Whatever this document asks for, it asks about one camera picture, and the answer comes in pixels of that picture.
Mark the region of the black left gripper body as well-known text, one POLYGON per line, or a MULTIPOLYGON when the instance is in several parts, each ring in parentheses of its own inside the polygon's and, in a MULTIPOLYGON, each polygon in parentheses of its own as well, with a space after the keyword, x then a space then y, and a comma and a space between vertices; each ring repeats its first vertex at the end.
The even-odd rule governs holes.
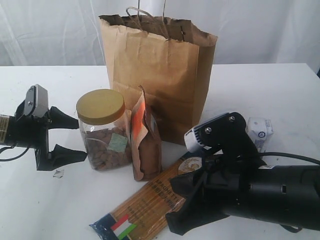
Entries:
POLYGON ((36 169, 38 171, 52 171, 53 154, 49 151, 49 112, 43 117, 26 115, 25 103, 22 102, 16 109, 15 115, 9 122, 9 140, 16 147, 33 149, 36 169))

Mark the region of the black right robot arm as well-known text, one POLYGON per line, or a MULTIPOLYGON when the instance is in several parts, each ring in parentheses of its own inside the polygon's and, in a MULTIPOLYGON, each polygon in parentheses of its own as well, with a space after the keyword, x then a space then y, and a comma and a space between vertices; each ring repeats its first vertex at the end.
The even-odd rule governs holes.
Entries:
POLYGON ((171 232, 188 231, 236 216, 281 225, 297 233, 320 228, 320 167, 268 167, 245 131, 200 136, 209 147, 200 169, 170 180, 185 202, 168 213, 171 232))

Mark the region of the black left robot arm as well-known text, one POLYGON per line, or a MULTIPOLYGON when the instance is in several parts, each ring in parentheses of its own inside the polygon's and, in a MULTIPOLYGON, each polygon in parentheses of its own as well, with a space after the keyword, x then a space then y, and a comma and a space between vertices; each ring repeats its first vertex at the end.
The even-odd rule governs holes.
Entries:
POLYGON ((29 149, 34 150, 36 169, 38 171, 53 171, 65 165, 83 162, 87 153, 55 145, 49 150, 49 130, 52 129, 79 129, 77 119, 52 106, 43 117, 36 117, 24 113, 25 103, 22 102, 16 109, 14 116, 0 117, 0 145, 1 152, 15 147, 25 148, 20 155, 1 159, 9 162, 21 158, 29 149))

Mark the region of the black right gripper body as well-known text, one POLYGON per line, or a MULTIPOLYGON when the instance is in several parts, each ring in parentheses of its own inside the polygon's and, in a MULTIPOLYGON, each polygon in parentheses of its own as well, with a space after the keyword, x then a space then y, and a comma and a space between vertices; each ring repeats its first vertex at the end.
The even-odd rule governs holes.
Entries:
POLYGON ((222 150, 208 157, 205 177, 197 191, 202 210, 265 210, 268 200, 262 192, 262 166, 266 163, 246 132, 223 135, 214 141, 222 150))

